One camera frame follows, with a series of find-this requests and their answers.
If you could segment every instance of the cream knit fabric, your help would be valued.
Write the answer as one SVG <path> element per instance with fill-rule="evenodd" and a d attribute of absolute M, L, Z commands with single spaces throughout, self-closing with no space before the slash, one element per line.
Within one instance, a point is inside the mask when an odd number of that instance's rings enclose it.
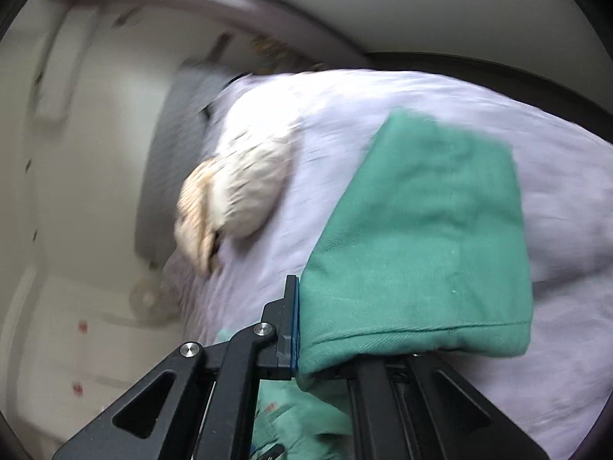
<path fill-rule="evenodd" d="M 289 81 L 254 88 L 229 110 L 209 193 L 215 227 L 233 237 L 260 229 L 292 170 L 300 101 Z"/>
<path fill-rule="evenodd" d="M 210 222 L 208 209 L 208 193 L 216 166 L 214 159 L 200 164 L 183 183 L 177 203 L 177 247 L 200 276 L 211 274 L 218 267 L 215 258 L 218 233 Z"/>

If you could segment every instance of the green cloth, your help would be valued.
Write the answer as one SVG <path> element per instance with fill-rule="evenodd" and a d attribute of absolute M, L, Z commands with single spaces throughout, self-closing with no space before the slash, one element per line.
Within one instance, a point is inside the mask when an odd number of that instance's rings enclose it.
<path fill-rule="evenodd" d="M 510 149 L 394 110 L 300 280 L 300 373 L 355 355 L 516 356 L 533 314 Z"/>
<path fill-rule="evenodd" d="M 342 460 L 342 437 L 351 435 L 346 384 L 317 383 L 314 389 L 318 398 L 294 380 L 260 382 L 252 458 L 280 443 L 286 449 L 281 460 Z"/>

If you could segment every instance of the silver bolt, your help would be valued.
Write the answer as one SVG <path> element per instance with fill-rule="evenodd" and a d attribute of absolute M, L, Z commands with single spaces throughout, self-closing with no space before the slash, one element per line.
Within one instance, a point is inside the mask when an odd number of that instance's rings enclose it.
<path fill-rule="evenodd" d="M 185 358 L 191 358 L 192 356 L 200 353 L 200 346 L 195 342 L 186 342 L 183 346 L 181 346 L 181 355 L 185 356 Z"/>
<path fill-rule="evenodd" d="M 258 335 L 268 335 L 272 332 L 272 325 L 270 323 L 258 323 L 253 327 L 253 331 Z"/>

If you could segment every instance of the lavender fabric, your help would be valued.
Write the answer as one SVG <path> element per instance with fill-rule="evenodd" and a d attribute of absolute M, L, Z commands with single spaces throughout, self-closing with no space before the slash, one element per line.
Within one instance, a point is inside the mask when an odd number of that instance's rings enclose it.
<path fill-rule="evenodd" d="M 293 175 L 264 228 L 225 239 L 222 269 L 197 278 L 175 253 L 166 282 L 180 297 L 188 338 L 216 342 L 259 320 L 300 274 L 332 210 L 394 107 L 488 133 L 510 145 L 534 291 L 525 356 L 450 356 L 552 460 L 568 458 L 613 387 L 613 148 L 578 125 L 486 88 L 418 72 L 328 71 L 242 78 L 214 102 L 212 132 L 244 91 L 286 81 L 302 99 Z M 203 153 L 214 151 L 208 137 Z"/>

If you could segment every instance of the crumpled fabric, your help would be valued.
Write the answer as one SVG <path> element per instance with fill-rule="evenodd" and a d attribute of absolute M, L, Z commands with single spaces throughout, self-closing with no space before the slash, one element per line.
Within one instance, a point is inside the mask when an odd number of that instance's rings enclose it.
<path fill-rule="evenodd" d="M 208 199 L 216 167 L 214 159 L 200 164 L 183 183 L 177 202 L 177 248 L 200 276 L 213 273 L 219 266 L 215 258 L 218 231 L 210 219 Z"/>
<path fill-rule="evenodd" d="M 283 460 L 342 460 L 344 438 L 352 433 L 344 381 L 326 383 L 327 402 L 302 391 L 295 380 L 261 381 L 253 428 L 252 458 L 275 444 L 285 448 Z"/>
<path fill-rule="evenodd" d="M 240 238 L 264 225 L 291 172 L 299 117 L 298 99 L 276 84 L 248 91 L 232 106 L 209 195 L 214 227 Z"/>
<path fill-rule="evenodd" d="M 531 343 L 518 358 L 454 355 L 453 364 L 552 460 L 568 459 L 613 382 L 611 145 L 468 82 L 366 70 L 241 78 L 211 106 L 210 133 L 221 130 L 238 97 L 265 82 L 283 82 L 306 106 L 292 175 L 266 226 L 246 239 L 223 239 L 218 274 L 195 276 L 180 254 L 167 263 L 186 336 L 211 344 L 222 328 L 234 333 L 258 322 L 265 304 L 283 296 L 285 276 L 302 273 L 391 109 L 486 133 L 513 148 L 517 166 L 534 293 Z M 205 157 L 217 139 L 207 139 Z"/>
<path fill-rule="evenodd" d="M 300 373 L 357 355 L 523 355 L 532 314 L 511 150 L 393 110 L 300 277 Z"/>

